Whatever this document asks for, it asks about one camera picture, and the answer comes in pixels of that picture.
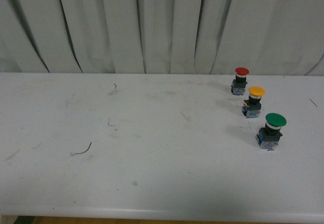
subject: red button cap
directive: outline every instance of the red button cap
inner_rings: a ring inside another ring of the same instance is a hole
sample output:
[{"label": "red button cap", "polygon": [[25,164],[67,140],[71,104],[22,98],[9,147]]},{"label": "red button cap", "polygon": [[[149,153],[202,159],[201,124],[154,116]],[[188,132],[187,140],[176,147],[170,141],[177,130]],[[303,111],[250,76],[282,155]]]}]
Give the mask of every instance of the red button cap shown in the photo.
[{"label": "red button cap", "polygon": [[236,68],[235,72],[240,76],[246,76],[250,71],[247,68],[239,67]]}]

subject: green push button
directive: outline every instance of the green push button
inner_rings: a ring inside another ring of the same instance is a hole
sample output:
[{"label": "green push button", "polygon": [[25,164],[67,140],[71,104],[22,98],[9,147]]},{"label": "green push button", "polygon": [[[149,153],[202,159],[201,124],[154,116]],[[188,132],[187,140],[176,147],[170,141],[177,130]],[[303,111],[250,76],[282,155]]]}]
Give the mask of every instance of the green push button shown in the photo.
[{"label": "green push button", "polygon": [[274,127],[282,127],[287,124],[287,120],[280,114],[270,113],[265,116],[265,119]]}]

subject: white curtain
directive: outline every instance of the white curtain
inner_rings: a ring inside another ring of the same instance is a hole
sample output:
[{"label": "white curtain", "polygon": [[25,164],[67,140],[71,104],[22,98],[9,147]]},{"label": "white curtain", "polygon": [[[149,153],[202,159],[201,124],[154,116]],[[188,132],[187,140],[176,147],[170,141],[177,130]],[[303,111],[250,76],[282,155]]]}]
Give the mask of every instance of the white curtain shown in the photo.
[{"label": "white curtain", "polygon": [[324,75],[324,0],[0,0],[0,71]]}]

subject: scuff mark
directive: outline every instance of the scuff mark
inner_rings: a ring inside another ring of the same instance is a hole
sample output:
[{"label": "scuff mark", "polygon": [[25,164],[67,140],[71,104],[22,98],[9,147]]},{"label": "scuff mark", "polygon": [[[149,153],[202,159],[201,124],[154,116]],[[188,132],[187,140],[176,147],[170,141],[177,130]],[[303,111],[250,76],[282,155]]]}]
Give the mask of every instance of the scuff mark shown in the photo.
[{"label": "scuff mark", "polygon": [[160,97],[159,95],[157,94],[146,94],[145,97],[148,99],[148,100],[152,100],[152,101],[156,101],[156,102],[161,102],[163,100],[162,97]]},{"label": "scuff mark", "polygon": [[115,94],[118,93],[118,91],[119,91],[119,90],[112,91],[112,92],[108,93],[108,95],[109,95],[109,96],[115,95]]},{"label": "scuff mark", "polygon": [[42,143],[39,143],[39,145],[37,147],[33,147],[32,149],[37,149],[38,147],[40,147]]},{"label": "scuff mark", "polygon": [[116,125],[110,124],[110,119],[109,119],[108,126],[114,126],[115,127]]},{"label": "scuff mark", "polygon": [[165,92],[166,95],[176,95],[176,93],[174,91],[166,91]]},{"label": "scuff mark", "polygon": [[68,106],[70,103],[71,102],[68,99],[65,100],[65,106]]},{"label": "scuff mark", "polygon": [[112,133],[112,134],[109,134],[109,136],[111,136],[112,138],[119,138],[119,134],[116,133]]},{"label": "scuff mark", "polygon": [[89,108],[89,107],[87,107],[87,109],[88,109],[89,111],[96,111],[95,108]]},{"label": "scuff mark", "polygon": [[134,136],[138,139],[142,138],[142,135],[141,134],[138,134],[138,133],[135,133]]},{"label": "scuff mark", "polygon": [[188,121],[190,122],[190,116],[186,116],[183,112],[181,112],[181,115]]},{"label": "scuff mark", "polygon": [[13,152],[10,156],[8,156],[7,158],[5,158],[2,162],[8,161],[8,160],[10,160],[10,159],[13,159],[14,156],[15,156],[18,152],[20,152],[20,149],[18,149],[18,150],[16,150],[15,152]]}]

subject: stain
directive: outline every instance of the stain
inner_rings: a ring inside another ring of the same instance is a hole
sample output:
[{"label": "stain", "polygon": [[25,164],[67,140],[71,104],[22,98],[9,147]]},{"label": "stain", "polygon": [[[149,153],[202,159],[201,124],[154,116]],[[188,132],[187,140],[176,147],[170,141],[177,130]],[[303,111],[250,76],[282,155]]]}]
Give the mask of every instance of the stain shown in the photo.
[{"label": "stain", "polygon": [[33,147],[32,149],[38,149],[38,147],[40,147],[40,145],[41,145],[42,143],[39,143],[39,145],[38,146],[36,146],[36,147]]},{"label": "stain", "polygon": [[177,93],[175,93],[174,91],[166,91],[165,94],[172,96],[172,95],[176,95]]},{"label": "stain", "polygon": [[68,99],[65,100],[65,106],[66,106],[66,107],[69,106],[70,103],[71,103],[71,102],[70,102]]},{"label": "stain", "polygon": [[142,135],[141,134],[138,134],[138,133],[135,133],[134,136],[138,139],[142,138]]},{"label": "stain", "polygon": [[252,132],[252,126],[250,121],[248,121],[248,126],[247,127],[239,127],[240,129],[243,129],[244,131],[248,132],[248,133],[253,133]]},{"label": "stain", "polygon": [[162,101],[162,97],[157,94],[146,94],[145,97],[152,101]]},{"label": "stain", "polygon": [[95,108],[89,108],[89,107],[87,107],[87,109],[88,109],[89,111],[96,111]]},{"label": "stain", "polygon": [[113,95],[116,95],[118,93],[119,90],[114,90],[112,92],[109,92],[108,95],[109,96],[113,96]]},{"label": "stain", "polygon": [[109,134],[109,135],[114,139],[119,137],[119,135],[116,132],[113,132],[112,134]]},{"label": "stain", "polygon": [[13,159],[14,156],[15,156],[18,152],[20,152],[20,149],[18,149],[18,150],[16,150],[15,152],[13,152],[10,156],[8,156],[7,158],[5,158],[2,162],[8,161],[8,160],[10,160],[10,159]]},{"label": "stain", "polygon": [[181,112],[181,115],[185,118],[185,120],[190,122],[190,116],[186,116],[183,112]]},{"label": "stain", "polygon": [[88,160],[88,161],[91,161],[93,158],[94,158],[93,155],[89,155],[89,156],[87,157],[87,160]]},{"label": "stain", "polygon": [[61,135],[60,133],[55,133],[55,134],[53,135],[53,139],[58,139],[60,135]]}]

